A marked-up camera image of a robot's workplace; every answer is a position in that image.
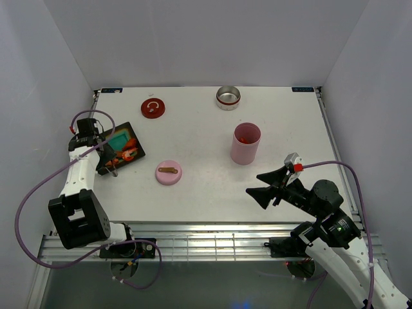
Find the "metal tongs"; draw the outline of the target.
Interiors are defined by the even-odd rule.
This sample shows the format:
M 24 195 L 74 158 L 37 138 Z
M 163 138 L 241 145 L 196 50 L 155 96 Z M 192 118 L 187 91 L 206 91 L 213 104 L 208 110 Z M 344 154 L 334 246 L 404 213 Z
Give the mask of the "metal tongs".
M 117 171 L 117 168 L 116 168 L 115 165 L 112 165 L 111 174 L 112 174 L 114 177 L 117 177 L 117 176 L 118 176 L 118 171 Z

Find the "pink cylindrical container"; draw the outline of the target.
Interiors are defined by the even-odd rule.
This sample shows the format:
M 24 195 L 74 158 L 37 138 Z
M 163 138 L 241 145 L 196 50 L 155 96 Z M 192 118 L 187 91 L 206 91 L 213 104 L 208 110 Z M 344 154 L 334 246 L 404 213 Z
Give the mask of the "pink cylindrical container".
M 239 142 L 240 138 L 246 138 L 248 144 Z M 239 124 L 233 133 L 230 157 L 233 162 L 239 165 L 251 164 L 257 153 L 261 140 L 261 131 L 257 125 L 249 122 Z

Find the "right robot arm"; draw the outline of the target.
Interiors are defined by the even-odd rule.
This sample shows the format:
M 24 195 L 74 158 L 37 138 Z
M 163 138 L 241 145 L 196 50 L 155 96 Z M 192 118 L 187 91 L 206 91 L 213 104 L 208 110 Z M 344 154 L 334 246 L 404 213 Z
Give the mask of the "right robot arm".
M 306 189 L 298 179 L 301 164 L 265 174 L 266 187 L 248 188 L 247 194 L 266 209 L 285 201 L 315 218 L 303 222 L 283 242 L 268 243 L 278 254 L 308 256 L 341 286 L 356 308 L 411 308 L 411 299 L 391 281 L 373 258 L 353 220 L 341 209 L 344 199 L 330 180 L 318 180 Z

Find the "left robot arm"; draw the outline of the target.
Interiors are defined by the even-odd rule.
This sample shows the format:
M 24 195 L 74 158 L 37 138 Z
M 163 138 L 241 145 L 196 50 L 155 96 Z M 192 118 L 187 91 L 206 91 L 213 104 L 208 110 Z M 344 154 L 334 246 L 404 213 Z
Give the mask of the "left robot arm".
M 116 157 L 108 144 L 75 146 L 70 142 L 71 166 L 58 198 L 49 201 L 48 210 L 61 242 L 66 249 L 85 247 L 91 243 L 114 244 L 122 256 L 132 256 L 136 241 L 125 223 L 109 220 L 94 193 L 97 169 Z

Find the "black square food plate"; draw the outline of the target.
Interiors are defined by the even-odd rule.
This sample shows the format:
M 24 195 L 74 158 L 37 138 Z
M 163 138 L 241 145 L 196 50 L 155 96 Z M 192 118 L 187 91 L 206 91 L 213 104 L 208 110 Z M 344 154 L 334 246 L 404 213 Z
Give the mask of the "black square food plate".
M 122 159 L 122 152 L 123 147 L 127 143 L 127 141 L 131 138 L 137 139 L 137 145 L 136 145 L 136 153 L 135 157 L 132 161 L 124 161 Z M 113 150 L 117 153 L 117 158 L 115 159 L 115 166 L 117 170 L 121 167 L 124 167 L 132 162 L 137 161 L 138 159 L 141 159 L 145 156 L 145 151 L 143 147 L 141 146 L 140 141 L 138 140 L 131 124 L 129 122 L 125 122 L 123 124 L 120 124 L 115 128 L 115 133 L 112 137 L 112 139 L 108 142 L 108 144 L 113 148 Z

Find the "left blue label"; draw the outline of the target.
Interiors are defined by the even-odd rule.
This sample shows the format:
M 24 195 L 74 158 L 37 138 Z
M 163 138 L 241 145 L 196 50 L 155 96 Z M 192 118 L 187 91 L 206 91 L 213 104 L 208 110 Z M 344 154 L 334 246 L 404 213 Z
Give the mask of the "left blue label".
M 101 93 L 121 93 L 123 88 L 102 88 Z

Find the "blue label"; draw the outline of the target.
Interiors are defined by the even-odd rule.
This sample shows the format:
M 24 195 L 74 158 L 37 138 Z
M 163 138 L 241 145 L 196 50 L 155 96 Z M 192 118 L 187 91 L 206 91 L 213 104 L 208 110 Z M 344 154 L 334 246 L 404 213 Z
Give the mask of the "blue label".
M 123 88 L 102 88 L 101 93 L 121 93 Z
M 313 87 L 292 87 L 294 93 L 312 93 L 314 92 Z

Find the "red round lid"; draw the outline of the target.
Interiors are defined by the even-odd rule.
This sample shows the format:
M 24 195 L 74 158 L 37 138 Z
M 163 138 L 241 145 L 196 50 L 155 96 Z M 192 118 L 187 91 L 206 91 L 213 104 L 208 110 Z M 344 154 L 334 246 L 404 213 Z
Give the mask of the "red round lid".
M 142 102 L 141 113 L 148 119 L 156 119 L 165 113 L 165 103 L 159 98 L 149 98 Z

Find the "metal bowl with red band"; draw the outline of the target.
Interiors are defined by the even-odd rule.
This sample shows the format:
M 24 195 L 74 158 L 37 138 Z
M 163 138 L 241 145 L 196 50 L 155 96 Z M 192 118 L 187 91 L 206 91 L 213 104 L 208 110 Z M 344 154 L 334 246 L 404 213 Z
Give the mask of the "metal bowl with red band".
M 222 86 L 216 92 L 216 105 L 225 111 L 232 111 L 239 106 L 241 93 L 235 86 Z

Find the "right blue label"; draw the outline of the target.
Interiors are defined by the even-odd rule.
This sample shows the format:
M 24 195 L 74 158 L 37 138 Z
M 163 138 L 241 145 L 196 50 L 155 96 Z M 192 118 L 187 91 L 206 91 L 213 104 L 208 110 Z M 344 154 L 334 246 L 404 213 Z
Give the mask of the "right blue label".
M 292 87 L 294 93 L 312 93 L 314 92 L 313 87 Z

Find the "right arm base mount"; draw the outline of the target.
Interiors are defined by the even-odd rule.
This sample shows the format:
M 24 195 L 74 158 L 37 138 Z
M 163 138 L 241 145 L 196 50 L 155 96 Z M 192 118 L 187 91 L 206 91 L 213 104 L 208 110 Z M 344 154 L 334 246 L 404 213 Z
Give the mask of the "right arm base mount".
M 300 258 L 308 259 L 310 255 L 306 253 L 307 248 L 312 250 L 323 250 L 323 246 L 312 246 L 303 241 L 301 238 L 289 237 L 273 237 L 264 242 L 263 246 L 270 250 L 272 258 Z

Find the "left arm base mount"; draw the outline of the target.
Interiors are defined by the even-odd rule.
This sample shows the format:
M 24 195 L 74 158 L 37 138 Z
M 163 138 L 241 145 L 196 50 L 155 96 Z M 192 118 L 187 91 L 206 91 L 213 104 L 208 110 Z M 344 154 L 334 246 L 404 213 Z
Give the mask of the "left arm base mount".
M 102 259 L 152 259 L 156 254 L 155 246 L 152 243 L 156 244 L 156 238 L 144 238 L 144 242 L 115 245 L 108 249 L 101 249 L 98 256 Z

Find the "aluminium frame rail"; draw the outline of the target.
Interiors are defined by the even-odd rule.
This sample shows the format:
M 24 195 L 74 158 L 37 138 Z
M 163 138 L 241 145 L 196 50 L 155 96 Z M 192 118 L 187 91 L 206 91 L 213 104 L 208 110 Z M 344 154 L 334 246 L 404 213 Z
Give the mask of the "aluminium frame rail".
M 136 238 L 155 238 L 166 262 L 270 261 L 270 238 L 285 238 L 296 223 L 275 224 L 177 224 L 130 223 Z M 386 259 L 377 234 L 371 236 L 375 259 Z M 43 236 L 39 258 L 44 261 L 73 261 L 98 245 L 66 250 L 57 233 Z

